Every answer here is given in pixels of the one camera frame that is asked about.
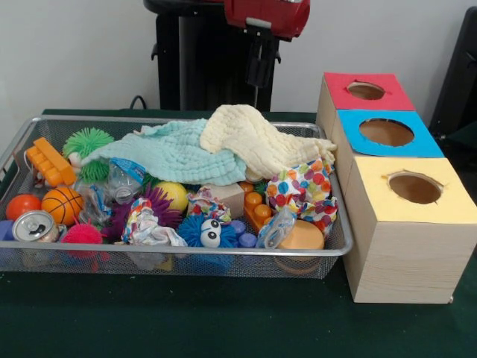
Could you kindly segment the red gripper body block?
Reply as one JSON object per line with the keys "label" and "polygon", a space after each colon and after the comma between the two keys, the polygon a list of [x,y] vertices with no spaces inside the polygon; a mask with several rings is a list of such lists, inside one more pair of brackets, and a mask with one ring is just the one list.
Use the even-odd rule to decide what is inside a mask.
{"label": "red gripper body block", "polygon": [[231,0],[224,2],[227,22],[238,28],[264,28],[275,37],[299,37],[310,14],[311,1]]}

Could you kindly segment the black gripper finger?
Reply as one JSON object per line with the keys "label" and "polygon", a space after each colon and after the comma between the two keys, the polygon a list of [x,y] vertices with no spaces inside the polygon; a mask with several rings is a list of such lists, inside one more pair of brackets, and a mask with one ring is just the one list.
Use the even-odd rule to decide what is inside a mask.
{"label": "black gripper finger", "polygon": [[251,36],[251,45],[247,62],[247,83],[256,87],[261,54],[261,32],[256,29],[250,29],[249,34]]}
{"label": "black gripper finger", "polygon": [[276,40],[274,35],[270,31],[262,32],[262,50],[261,50],[261,61],[262,61],[262,84],[261,87],[264,88],[268,85],[270,76],[272,73],[272,67],[275,62],[277,52]]}

